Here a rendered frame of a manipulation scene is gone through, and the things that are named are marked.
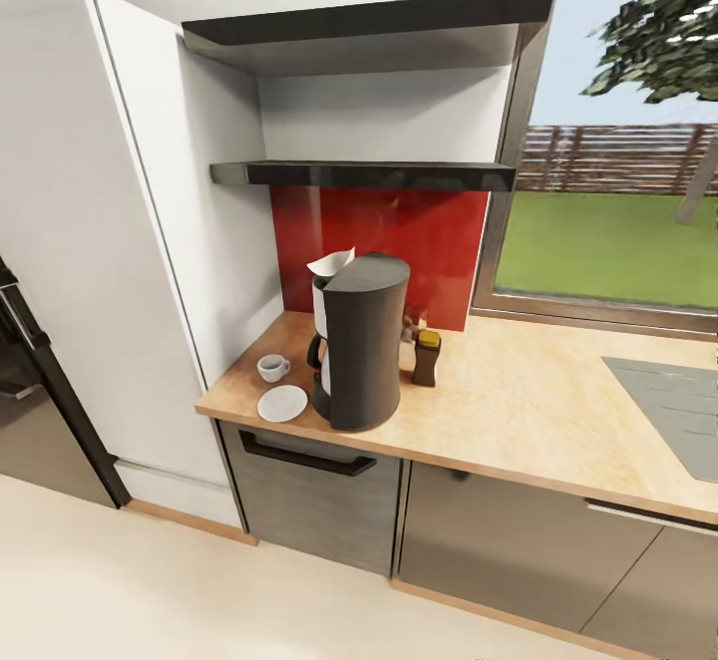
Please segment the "paper coffee filter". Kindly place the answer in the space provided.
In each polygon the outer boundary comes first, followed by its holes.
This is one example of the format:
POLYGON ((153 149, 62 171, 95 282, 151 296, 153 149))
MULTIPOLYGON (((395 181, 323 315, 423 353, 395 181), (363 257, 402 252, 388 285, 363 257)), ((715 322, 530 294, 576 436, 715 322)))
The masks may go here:
POLYGON ((329 282, 348 262, 351 262, 354 258, 353 249, 348 251, 338 251, 334 252, 334 254, 324 256, 324 258, 320 258, 320 260, 316 260, 316 262, 312 262, 312 264, 308 264, 308 268, 310 268, 314 274, 321 276, 324 280, 329 282))

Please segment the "saucer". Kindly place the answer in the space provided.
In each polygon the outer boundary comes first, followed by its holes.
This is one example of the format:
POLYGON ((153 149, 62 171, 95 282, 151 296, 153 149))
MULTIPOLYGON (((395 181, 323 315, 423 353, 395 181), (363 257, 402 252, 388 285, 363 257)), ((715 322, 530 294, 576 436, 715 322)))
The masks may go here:
POLYGON ((297 386, 279 386, 258 401, 258 413, 268 422, 286 422, 302 413, 308 403, 305 391, 297 386))

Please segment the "bottle of coffee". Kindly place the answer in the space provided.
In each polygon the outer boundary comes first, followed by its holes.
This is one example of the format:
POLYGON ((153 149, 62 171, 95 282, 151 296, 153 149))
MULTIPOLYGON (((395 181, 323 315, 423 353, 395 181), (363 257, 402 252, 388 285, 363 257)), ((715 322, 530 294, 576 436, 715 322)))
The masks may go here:
POLYGON ((412 374, 412 384, 436 386, 436 360, 440 355, 441 338, 438 332, 422 330, 415 341, 416 365, 412 374))

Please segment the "coffee cup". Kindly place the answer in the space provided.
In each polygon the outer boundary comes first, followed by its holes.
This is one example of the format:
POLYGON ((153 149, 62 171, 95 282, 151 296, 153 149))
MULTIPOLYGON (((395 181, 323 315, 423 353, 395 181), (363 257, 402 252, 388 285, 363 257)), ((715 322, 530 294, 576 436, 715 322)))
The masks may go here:
POLYGON ((257 369, 261 377, 268 383, 278 382, 283 375, 291 370, 290 361, 286 361, 278 355, 270 355, 261 358, 257 363, 257 369))

